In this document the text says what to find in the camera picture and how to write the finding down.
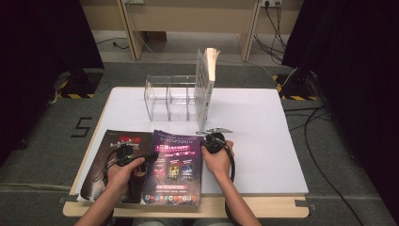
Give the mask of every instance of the wrist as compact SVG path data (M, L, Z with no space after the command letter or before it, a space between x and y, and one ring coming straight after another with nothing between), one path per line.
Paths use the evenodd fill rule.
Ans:
M229 174L225 171L217 171L217 172L214 172L213 175L218 182L226 180L226 179L230 180Z
M121 198L123 196L123 189L121 187L115 186L114 184L109 184L105 187L103 193L113 194L115 197Z

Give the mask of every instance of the transparent plastic container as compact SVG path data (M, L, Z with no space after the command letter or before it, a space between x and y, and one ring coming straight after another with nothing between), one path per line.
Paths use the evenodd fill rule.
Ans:
M196 121L195 75L149 75L144 100L150 121Z

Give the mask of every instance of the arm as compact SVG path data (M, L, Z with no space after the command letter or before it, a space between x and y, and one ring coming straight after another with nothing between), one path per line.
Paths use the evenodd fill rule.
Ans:
M76 222L75 226L101 225L104 223L120 201L120 198L126 193L131 173L143 162L144 158L138 158L124 167L117 165L111 167L108 171L110 180L104 192Z
M226 140L226 143L232 150L232 142ZM241 225L261 225L230 179L231 163L226 151L223 149L211 154L205 147L202 147L201 151L206 166L219 184L234 219Z

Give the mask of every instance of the forearm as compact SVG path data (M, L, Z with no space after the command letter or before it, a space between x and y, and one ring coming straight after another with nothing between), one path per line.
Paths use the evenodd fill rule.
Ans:
M228 175L216 174L215 178L225 196L231 215L241 225L261 225L241 197Z
M115 206L120 201L122 194L113 187L107 187L103 194L95 203L87 210L87 212L79 219L75 226L80 225L101 225L112 213Z

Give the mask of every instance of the game cover image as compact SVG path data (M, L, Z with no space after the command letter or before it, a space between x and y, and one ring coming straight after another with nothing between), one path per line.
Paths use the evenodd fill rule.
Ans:
M111 144L129 140L131 143L127 145L132 147L133 156L140 156L150 152L152 146L152 133L150 132L105 131L99 150L94 157L88 175L82 185L80 191L80 196L82 198L88 201L95 201L100 196L105 189L103 181L104 168L112 164L117 158L117 154L112 153L116 150L116 147L111 147ZM129 181L129 192L122 197L122 202L140 203L145 176L145 166L135 170Z
M153 205L200 205L202 137L178 136L154 131L152 151L157 161L149 164L142 201Z

